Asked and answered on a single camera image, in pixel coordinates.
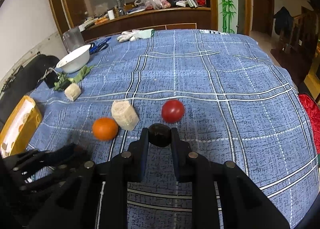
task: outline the blue tablecloth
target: blue tablecloth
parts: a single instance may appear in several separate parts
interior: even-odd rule
[[[294,227],[318,194],[319,175],[310,121],[288,72],[243,35],[166,30],[120,44],[116,37],[92,56],[75,102],[45,83],[31,94],[44,119],[29,148],[76,143],[95,162],[108,161],[143,127],[163,123],[161,106],[177,98],[186,111],[169,126],[209,160],[236,162]],[[116,99],[128,99],[140,122],[98,141],[91,126],[111,116]],[[191,184],[176,183],[169,147],[149,146],[146,178],[128,191],[129,228],[191,228]]]

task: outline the white bowl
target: white bowl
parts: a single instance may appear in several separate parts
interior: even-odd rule
[[[91,45],[85,45],[72,51],[57,63],[65,73],[71,74],[81,69],[90,59],[89,49]]]

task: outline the door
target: door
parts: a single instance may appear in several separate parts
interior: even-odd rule
[[[272,35],[275,0],[253,0],[252,30]]]

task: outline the yellow package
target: yellow package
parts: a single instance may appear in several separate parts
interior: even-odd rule
[[[35,101],[27,95],[22,97],[0,133],[2,157],[23,152],[41,121]]]

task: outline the orange fruit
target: orange fruit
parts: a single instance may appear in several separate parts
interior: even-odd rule
[[[100,118],[94,121],[92,132],[101,141],[112,140],[118,133],[118,124],[113,119]]]

